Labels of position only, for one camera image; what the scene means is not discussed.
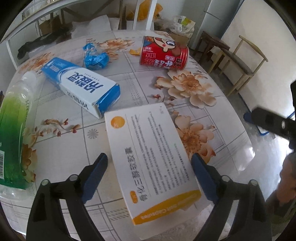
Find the blue and white box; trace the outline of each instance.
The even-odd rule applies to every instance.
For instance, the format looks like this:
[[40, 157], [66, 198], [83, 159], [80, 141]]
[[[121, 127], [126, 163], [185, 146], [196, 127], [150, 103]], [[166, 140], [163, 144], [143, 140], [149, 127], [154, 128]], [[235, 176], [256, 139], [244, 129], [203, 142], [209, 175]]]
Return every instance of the blue and white box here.
[[55, 57], [41, 70], [55, 86], [97, 118], [103, 117], [120, 97], [116, 82], [66, 60]]

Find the barcode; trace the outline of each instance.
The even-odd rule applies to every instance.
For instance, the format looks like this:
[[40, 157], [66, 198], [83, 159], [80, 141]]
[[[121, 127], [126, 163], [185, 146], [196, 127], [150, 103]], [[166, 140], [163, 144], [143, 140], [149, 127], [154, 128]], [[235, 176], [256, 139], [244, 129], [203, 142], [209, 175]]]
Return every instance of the barcode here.
[[4, 179], [4, 151], [0, 150], [0, 178]]

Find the blue gripper pad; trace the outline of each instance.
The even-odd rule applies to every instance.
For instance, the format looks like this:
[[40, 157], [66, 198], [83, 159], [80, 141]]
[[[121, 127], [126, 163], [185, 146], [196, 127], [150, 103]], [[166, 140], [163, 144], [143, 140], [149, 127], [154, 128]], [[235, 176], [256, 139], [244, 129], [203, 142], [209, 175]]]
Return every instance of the blue gripper pad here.
[[88, 175], [88, 178], [84, 181], [83, 185], [83, 195], [81, 200], [83, 204], [85, 204], [88, 200], [92, 199], [96, 188], [98, 187], [106, 169], [108, 166], [108, 158], [105, 153], [101, 153], [97, 160], [91, 166], [88, 166], [89, 169], [87, 171], [91, 171], [91, 173], [85, 173], [84, 169], [80, 175], [82, 175], [81, 179], [83, 180], [83, 176]]
[[221, 176], [216, 168], [208, 166], [198, 153], [192, 156], [191, 165], [206, 198], [214, 204], [218, 203], [217, 188]]

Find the toothpaste box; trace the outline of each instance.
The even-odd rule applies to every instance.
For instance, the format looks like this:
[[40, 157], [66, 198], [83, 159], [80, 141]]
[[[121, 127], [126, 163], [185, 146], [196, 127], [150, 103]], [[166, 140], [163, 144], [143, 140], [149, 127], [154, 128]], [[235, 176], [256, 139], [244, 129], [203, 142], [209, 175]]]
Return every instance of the toothpaste box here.
[[120, 97], [116, 82], [66, 60], [53, 58], [41, 70], [55, 86], [97, 118]]
[[108, 111], [105, 123], [134, 225], [185, 212], [200, 199], [191, 163], [164, 103]]

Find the white wall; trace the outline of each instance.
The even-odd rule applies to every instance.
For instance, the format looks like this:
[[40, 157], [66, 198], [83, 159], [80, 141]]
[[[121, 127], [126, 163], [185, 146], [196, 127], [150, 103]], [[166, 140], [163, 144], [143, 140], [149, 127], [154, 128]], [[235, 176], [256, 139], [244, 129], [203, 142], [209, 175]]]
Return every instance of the white wall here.
[[185, 0], [158, 0], [163, 10], [160, 12], [163, 18], [172, 19], [176, 15], [180, 15], [184, 6]]
[[[263, 0], [245, 0], [222, 40], [233, 51], [239, 35], [256, 44], [268, 58], [257, 74], [240, 91], [250, 109], [260, 105], [284, 116], [293, 111], [290, 84], [296, 79], [296, 41], [275, 10]], [[237, 55], [252, 69], [262, 60], [244, 43]], [[225, 74], [235, 83], [241, 76], [230, 65]]]

